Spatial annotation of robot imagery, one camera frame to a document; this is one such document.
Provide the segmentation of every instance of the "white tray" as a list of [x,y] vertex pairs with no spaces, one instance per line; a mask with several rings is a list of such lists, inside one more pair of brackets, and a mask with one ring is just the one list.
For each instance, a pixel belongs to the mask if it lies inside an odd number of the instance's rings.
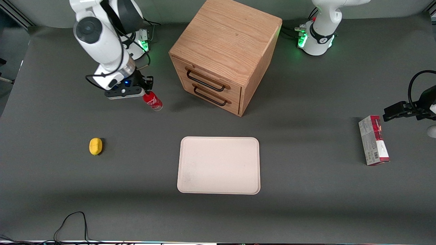
[[183,138],[177,189],[183,193],[257,194],[259,141],[251,137]]

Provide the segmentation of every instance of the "yellow sponge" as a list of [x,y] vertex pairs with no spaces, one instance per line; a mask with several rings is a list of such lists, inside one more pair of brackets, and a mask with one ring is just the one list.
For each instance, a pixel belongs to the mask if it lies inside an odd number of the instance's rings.
[[103,142],[100,138],[94,138],[89,142],[89,152],[96,156],[103,149]]

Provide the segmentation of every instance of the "drawer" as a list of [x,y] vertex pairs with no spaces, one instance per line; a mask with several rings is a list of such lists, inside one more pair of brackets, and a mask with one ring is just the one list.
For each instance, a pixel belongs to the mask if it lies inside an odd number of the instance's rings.
[[200,68],[188,64],[174,56],[171,56],[171,59],[185,90],[187,89],[185,85],[189,85],[189,88],[191,88],[190,84],[196,84],[199,87],[201,86],[205,91],[217,94],[222,98],[239,104],[239,99],[241,97],[240,86],[236,86],[213,75],[207,74],[204,71],[201,71]]
[[208,101],[218,107],[221,107],[226,111],[229,111],[236,115],[239,113],[239,101],[235,102],[230,99],[225,99],[221,96],[221,94],[211,92],[204,86],[197,85],[195,83],[187,84],[183,82],[183,87],[189,93],[200,97],[205,101]]

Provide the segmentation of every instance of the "wooden top surface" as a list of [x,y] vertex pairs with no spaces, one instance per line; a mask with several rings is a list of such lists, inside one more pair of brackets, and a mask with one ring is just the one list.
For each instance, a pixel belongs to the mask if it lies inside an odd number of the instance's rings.
[[170,54],[245,86],[281,23],[232,0],[207,0]]

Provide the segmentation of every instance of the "wood grain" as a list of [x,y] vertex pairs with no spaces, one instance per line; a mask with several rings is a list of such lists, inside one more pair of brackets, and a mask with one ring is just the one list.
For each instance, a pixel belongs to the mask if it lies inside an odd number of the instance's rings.
[[251,77],[249,79],[249,82],[247,83],[246,88],[241,91],[241,105],[239,107],[240,116],[242,116],[245,112],[245,109],[247,109],[248,103],[253,97],[254,92],[257,89],[257,86],[259,85],[260,81],[263,78],[263,75],[265,74],[266,70],[269,67],[271,58],[273,57],[274,48],[276,47],[277,38],[279,37],[279,32],[280,32],[280,27],[277,27],[276,34],[271,38],[271,42],[268,45],[267,50],[265,50],[265,53],[260,59],[256,69],[251,74]]
[[245,87],[281,23],[232,0],[207,0],[170,54]]
[[206,90],[201,85],[197,85],[197,84],[194,84],[194,83],[190,83],[190,84],[186,85],[186,88],[187,88],[186,91],[188,91],[189,93],[191,93],[191,94],[193,94],[193,95],[201,98],[202,100],[205,100],[205,101],[207,101],[207,102],[209,102],[209,103],[211,103],[213,105],[216,105],[216,104],[214,104],[214,103],[210,102],[209,100],[207,100],[207,99],[205,99],[205,98],[195,94],[194,93],[194,88],[195,87],[198,88],[197,92],[199,92],[199,93],[201,93],[201,94],[203,94],[203,95],[205,95],[205,96],[207,96],[207,97],[209,97],[209,98],[211,98],[213,100],[216,100],[219,103],[227,101],[227,103],[224,106],[218,106],[218,107],[222,108],[222,109],[224,109],[226,111],[229,111],[229,112],[231,112],[233,114],[239,115],[239,101],[238,102],[233,102],[233,101],[231,101],[229,99],[225,99],[225,98],[221,97],[220,95],[218,95],[216,93],[213,93],[211,91]]
[[[207,0],[169,51],[183,88],[194,94],[197,86],[230,101],[222,108],[242,116],[271,62],[281,24],[280,18],[232,0]],[[217,92],[189,79],[188,70],[225,89]]]
[[[174,67],[176,68],[179,79],[181,80],[181,82],[183,84],[183,88],[185,90],[187,90],[187,88],[185,87],[186,85],[194,83],[194,84],[202,87],[206,91],[210,91],[212,93],[215,93],[215,94],[217,94],[217,95],[219,95],[227,100],[231,100],[232,102],[237,103],[239,105],[239,100],[241,97],[241,87],[240,86],[237,86],[237,85],[234,85],[234,84],[231,84],[228,82],[216,81],[215,79],[211,78],[210,76],[204,75],[204,74],[198,72],[197,68],[194,67],[193,65],[188,64],[186,62],[183,62],[181,60],[178,60],[177,58],[172,58],[172,61],[173,61]],[[187,77],[188,70],[192,71],[190,76],[197,78],[200,81],[202,81],[206,84],[209,84],[211,86],[214,86],[216,88],[220,88],[222,86],[225,86],[224,90],[221,92],[217,92],[211,88],[207,88],[207,87],[189,79]]]

